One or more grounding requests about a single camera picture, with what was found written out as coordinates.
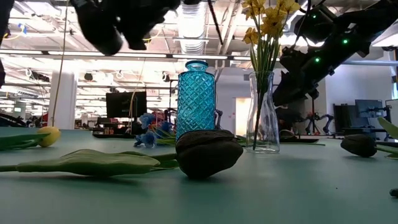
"ventilation pipe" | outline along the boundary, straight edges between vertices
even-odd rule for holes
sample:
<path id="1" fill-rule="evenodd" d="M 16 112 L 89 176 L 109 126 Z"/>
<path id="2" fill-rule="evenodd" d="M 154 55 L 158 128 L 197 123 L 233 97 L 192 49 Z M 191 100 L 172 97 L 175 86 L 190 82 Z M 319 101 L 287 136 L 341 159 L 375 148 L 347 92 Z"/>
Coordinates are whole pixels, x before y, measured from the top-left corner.
<path id="1" fill-rule="evenodd" d="M 188 5 L 181 3 L 178 12 L 178 35 L 189 40 L 180 40 L 183 54 L 203 54 L 205 50 L 205 24 L 207 2 Z"/>

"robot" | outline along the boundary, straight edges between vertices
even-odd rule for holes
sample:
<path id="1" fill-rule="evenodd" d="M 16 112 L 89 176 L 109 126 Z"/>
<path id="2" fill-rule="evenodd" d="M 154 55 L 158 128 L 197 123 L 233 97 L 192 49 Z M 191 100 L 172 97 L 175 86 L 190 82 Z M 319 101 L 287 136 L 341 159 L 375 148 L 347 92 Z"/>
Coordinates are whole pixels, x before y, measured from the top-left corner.
<path id="1" fill-rule="evenodd" d="M 398 19 L 397 0 L 380 0 L 364 10 L 338 17 L 323 2 L 312 9 L 308 7 L 294 32 L 314 43 L 325 43 L 309 47 L 306 54 L 295 50 L 294 45 L 283 49 L 280 63 L 289 72 L 282 72 L 281 83 L 273 94 L 276 106 L 301 100 L 306 94 L 317 98 L 319 81 L 333 75 L 353 54 L 367 56 L 371 42 Z"/>
<path id="2" fill-rule="evenodd" d="M 200 0 L 183 0 L 198 4 Z M 215 18 L 211 0 L 210 11 Z M 318 82 L 340 66 L 353 54 L 365 57 L 371 42 L 398 19 L 398 0 L 380 0 L 360 11 L 347 12 L 336 17 L 323 5 L 311 9 L 311 0 L 305 16 L 295 26 L 295 34 L 321 47 L 309 47 L 307 53 L 295 50 L 295 45 L 282 51 L 280 63 L 289 71 L 282 73 L 282 81 L 273 94 L 276 106 L 300 100 L 309 94 L 318 97 Z M 104 55 L 117 53 L 123 34 L 133 50 L 145 50 L 144 37 L 158 23 L 164 21 L 169 10 L 179 7 L 180 0 L 70 0 L 76 9 L 85 38 Z M 14 0 L 2 0 L 0 34 L 5 34 Z M 4 83 L 4 67 L 0 63 L 0 86 Z"/>

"white column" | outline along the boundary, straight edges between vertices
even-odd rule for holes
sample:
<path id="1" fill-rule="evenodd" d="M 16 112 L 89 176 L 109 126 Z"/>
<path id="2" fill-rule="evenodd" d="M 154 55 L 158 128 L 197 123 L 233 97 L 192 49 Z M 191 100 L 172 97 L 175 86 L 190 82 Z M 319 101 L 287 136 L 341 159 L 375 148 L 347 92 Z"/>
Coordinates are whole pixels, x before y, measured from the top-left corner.
<path id="1" fill-rule="evenodd" d="M 26 103 L 20 103 L 16 102 L 14 106 L 14 111 L 12 112 L 12 115 L 14 117 L 20 116 L 24 121 L 26 121 Z"/>
<path id="2" fill-rule="evenodd" d="M 55 95 L 57 94 L 57 85 L 60 78 L 59 71 L 52 72 L 51 94 L 49 108 L 49 126 L 53 126 L 52 118 L 55 107 Z M 76 92 L 78 84 L 78 74 L 67 70 L 65 65 L 61 74 L 60 88 L 58 90 L 57 107 L 55 108 L 54 123 L 59 129 L 75 128 L 75 107 Z"/>

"vase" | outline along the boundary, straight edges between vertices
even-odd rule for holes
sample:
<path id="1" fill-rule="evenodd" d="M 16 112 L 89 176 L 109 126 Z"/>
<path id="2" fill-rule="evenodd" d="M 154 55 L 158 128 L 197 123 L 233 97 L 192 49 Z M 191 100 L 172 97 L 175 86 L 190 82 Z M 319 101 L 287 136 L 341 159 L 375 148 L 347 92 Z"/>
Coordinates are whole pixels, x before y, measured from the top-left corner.
<path id="1" fill-rule="evenodd" d="M 257 91 L 257 72 L 249 76 L 251 90 L 251 106 L 246 131 L 246 150 L 254 153 L 278 153 L 279 131 L 278 121 L 272 100 L 273 72 L 263 72 L 266 92 Z"/>
<path id="2" fill-rule="evenodd" d="M 178 75 L 178 106 L 176 140 L 189 131 L 215 128 L 215 79 L 206 72 L 208 64 L 190 61 L 188 69 Z"/>

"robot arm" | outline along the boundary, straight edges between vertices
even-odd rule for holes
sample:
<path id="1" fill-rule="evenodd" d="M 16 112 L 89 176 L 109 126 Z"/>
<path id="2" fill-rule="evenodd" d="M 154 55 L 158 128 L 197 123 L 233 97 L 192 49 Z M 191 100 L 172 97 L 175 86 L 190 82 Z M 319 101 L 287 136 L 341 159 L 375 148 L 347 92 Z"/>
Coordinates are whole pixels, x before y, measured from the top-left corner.
<path id="1" fill-rule="evenodd" d="M 367 56 L 371 42 L 398 19 L 398 3 L 380 0 L 367 9 L 339 17 L 320 5 L 309 11 L 308 17 L 301 28 L 302 36 L 314 43 L 324 41 L 324 44 L 309 47 L 306 54 L 289 47 L 282 51 L 280 63 L 289 72 L 282 72 L 281 83 L 273 94 L 276 106 L 301 100 L 306 94 L 317 98 L 319 81 L 334 74 L 335 68 L 353 54 Z M 296 34 L 303 19 L 296 24 Z"/>

